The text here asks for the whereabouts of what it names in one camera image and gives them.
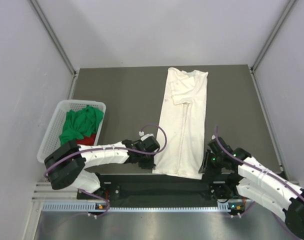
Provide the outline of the white t shirt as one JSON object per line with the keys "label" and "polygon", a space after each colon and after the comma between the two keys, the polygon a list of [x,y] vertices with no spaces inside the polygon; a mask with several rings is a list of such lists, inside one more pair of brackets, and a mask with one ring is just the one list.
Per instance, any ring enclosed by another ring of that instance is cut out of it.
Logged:
{"label": "white t shirt", "polygon": [[207,86],[207,72],[168,69],[156,134],[165,149],[154,157],[154,174],[202,179]]}

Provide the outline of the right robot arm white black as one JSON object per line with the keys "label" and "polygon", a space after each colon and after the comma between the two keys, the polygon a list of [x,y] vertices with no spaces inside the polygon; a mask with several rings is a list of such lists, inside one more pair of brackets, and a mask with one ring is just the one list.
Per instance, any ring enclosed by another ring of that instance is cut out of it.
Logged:
{"label": "right robot arm white black", "polygon": [[287,229],[304,240],[304,188],[277,175],[242,148],[232,149],[221,137],[207,144],[199,173],[218,176],[231,173],[223,183],[210,184],[211,196],[225,203],[246,198],[279,217]]}

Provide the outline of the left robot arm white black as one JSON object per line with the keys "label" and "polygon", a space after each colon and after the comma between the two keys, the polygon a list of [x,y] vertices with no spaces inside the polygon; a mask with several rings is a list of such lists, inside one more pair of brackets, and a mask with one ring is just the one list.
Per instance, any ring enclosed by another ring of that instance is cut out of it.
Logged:
{"label": "left robot arm white black", "polygon": [[160,145],[153,134],[146,134],[137,141],[127,139],[97,146],[70,140],[46,157],[45,176],[53,190],[74,187],[98,199],[105,194],[106,187],[98,173],[86,169],[109,164],[137,164],[142,169],[153,169],[154,156],[159,150]]}

